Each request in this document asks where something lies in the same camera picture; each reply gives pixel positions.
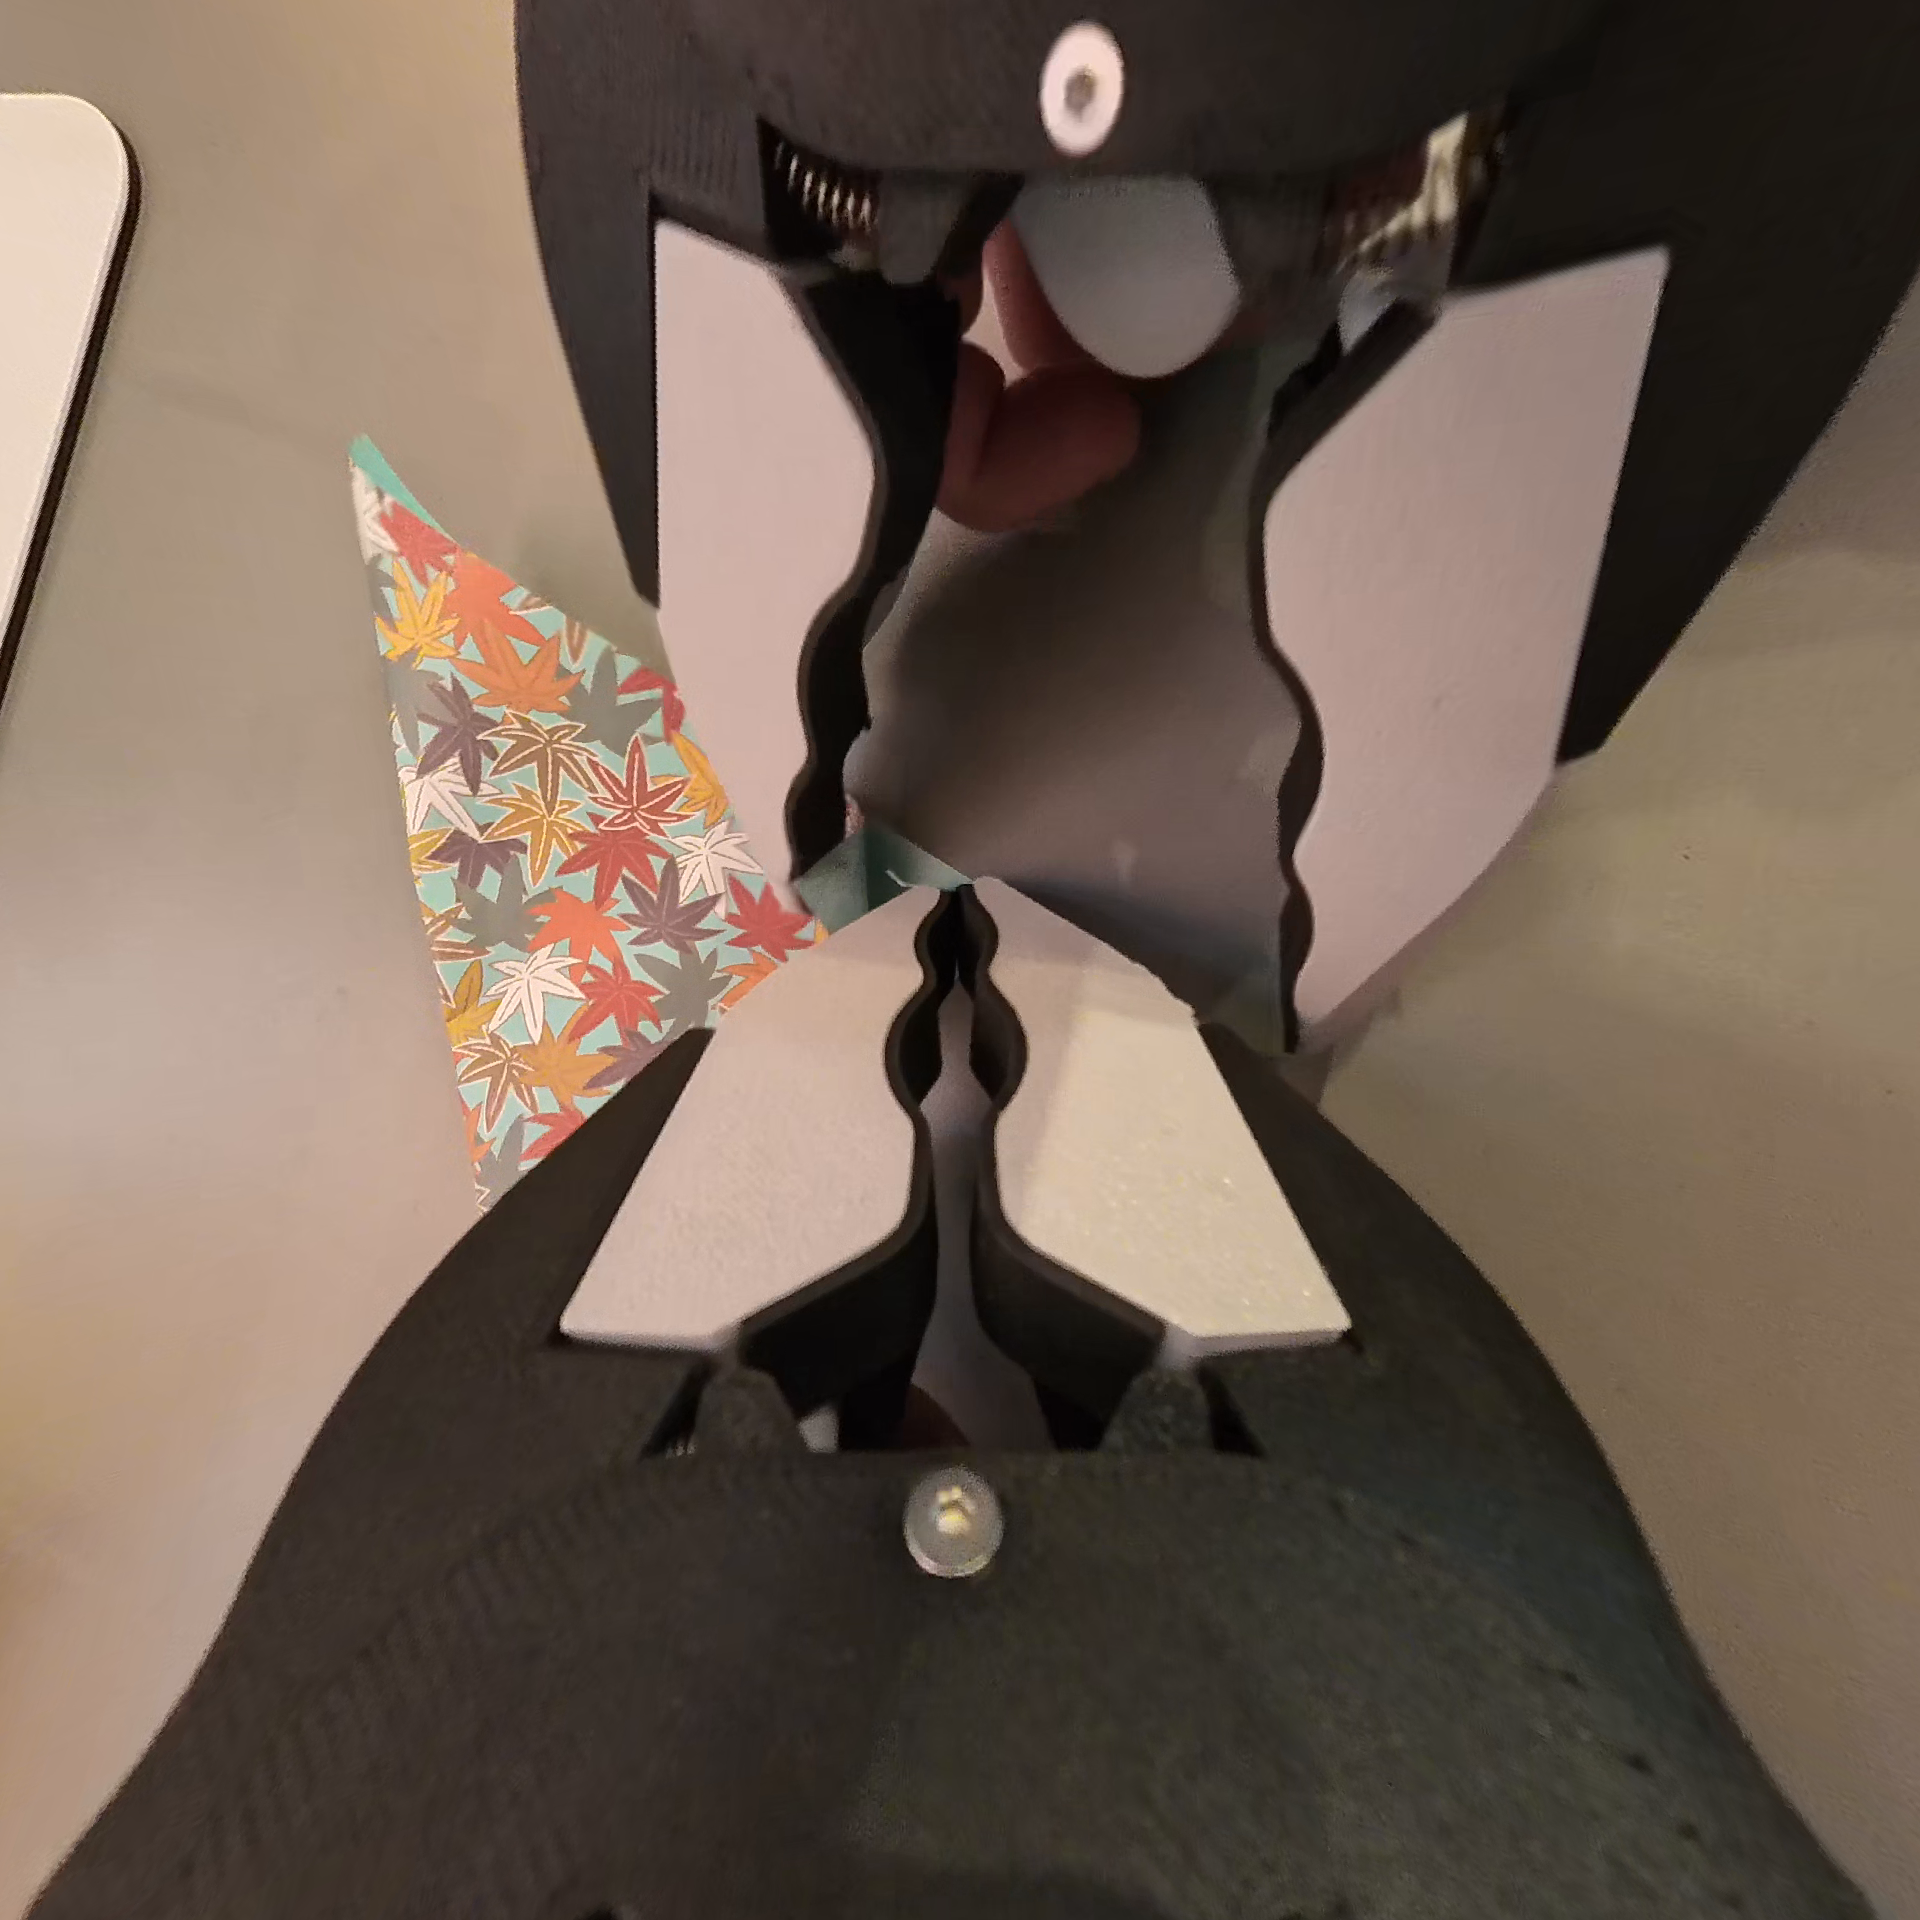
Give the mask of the person's right hand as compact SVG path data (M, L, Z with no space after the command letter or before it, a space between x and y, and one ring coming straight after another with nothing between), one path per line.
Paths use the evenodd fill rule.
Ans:
M1051 521L1134 462L1143 435L1136 392L1085 356L1057 323L1000 222L978 267L950 289L962 332L991 306L1011 364L962 339L934 510L978 535Z

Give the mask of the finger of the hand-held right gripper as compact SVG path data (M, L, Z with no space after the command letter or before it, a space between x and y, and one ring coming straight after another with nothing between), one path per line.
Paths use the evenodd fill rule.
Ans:
M771 882L845 838L861 659L941 486L960 342L933 281L655 227L659 632Z
M1539 806L1669 255L1379 305L1255 480L1256 632L1303 730L1279 782L1279 1007L1315 1049Z

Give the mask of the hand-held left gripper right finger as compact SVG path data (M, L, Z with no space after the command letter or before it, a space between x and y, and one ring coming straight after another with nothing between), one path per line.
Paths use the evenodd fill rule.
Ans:
M1002 881L962 890L960 953L974 1308L1055 1449L1095 1449L1145 1377L1353 1331L1184 999Z

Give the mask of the leaf-patterned origami paper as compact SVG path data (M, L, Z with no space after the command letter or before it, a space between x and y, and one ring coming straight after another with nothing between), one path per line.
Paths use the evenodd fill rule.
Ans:
M962 874L847 811L783 900L680 689L349 447L407 852L479 1209L794 953Z

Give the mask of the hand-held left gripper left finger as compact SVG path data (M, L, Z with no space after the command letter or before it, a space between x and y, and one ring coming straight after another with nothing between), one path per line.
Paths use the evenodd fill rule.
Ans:
M559 1315L568 1346L750 1370L800 1420L830 1409L838 1449L907 1444L954 907L907 890L711 1032Z

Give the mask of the white board with black edge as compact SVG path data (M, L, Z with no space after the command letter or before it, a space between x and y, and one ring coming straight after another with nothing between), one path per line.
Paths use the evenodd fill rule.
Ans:
M2 683L14 678L139 212L93 104L2 96Z

